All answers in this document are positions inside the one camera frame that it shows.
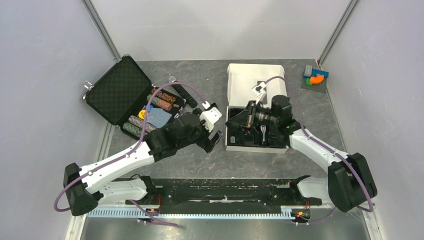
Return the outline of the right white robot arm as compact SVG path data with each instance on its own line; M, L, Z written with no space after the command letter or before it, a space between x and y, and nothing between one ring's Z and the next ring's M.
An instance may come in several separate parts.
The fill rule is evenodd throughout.
M358 208L372 212L372 199L378 194L366 158L346 153L323 142L293 117L290 99L285 95L272 98L271 107L251 100L237 115L226 121L229 129L242 133L265 126L275 136L279 147L296 150L319 165L324 178L305 175L289 189L289 199L302 204L308 198L330 201L337 209L348 212Z

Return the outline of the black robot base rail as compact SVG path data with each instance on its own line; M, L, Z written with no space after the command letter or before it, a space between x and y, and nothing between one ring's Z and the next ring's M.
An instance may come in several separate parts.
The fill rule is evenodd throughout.
M183 203L262 203L271 206L320 206L322 200L304 197L298 179L282 178L151 178L136 176L146 184L139 204L177 206Z

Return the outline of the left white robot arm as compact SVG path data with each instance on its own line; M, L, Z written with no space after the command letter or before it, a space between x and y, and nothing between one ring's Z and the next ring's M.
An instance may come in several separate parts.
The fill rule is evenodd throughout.
M157 190L149 177L117 179L135 169L174 156L178 150L190 145L197 145L210 153L222 137L222 132L217 131L209 138L221 117L216 108L201 114L188 112L102 161L85 166L78 166L75 162L67 165L61 194L66 195L68 211L73 216L81 216L104 203L139 200L145 204L153 203Z

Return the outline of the white clipper kit box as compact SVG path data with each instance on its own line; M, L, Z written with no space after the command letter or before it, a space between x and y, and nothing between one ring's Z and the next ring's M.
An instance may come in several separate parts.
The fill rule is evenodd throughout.
M228 85L227 99L229 106L227 113L231 110L239 110L247 106L248 101L256 101L259 94L256 93L254 87L260 82L264 82L272 77L285 76L285 70L282 65L276 64L247 64L247 63L231 63L227 68ZM287 95L286 84L284 79L275 79L266 84L264 93L261 95L264 100L263 106L271 107L272 97L275 95ZM231 141L230 128L226 128L225 149L227 151L253 152L253 153L271 153L284 154L285 147L272 148L270 146L235 146Z

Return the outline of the black clipper comb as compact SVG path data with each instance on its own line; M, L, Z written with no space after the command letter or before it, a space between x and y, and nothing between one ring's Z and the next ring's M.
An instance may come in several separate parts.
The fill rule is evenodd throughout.
M211 139L213 141L213 144L217 145L220 139L222 138L222 136L223 136L223 133L220 130L218 130L213 136L213 138Z

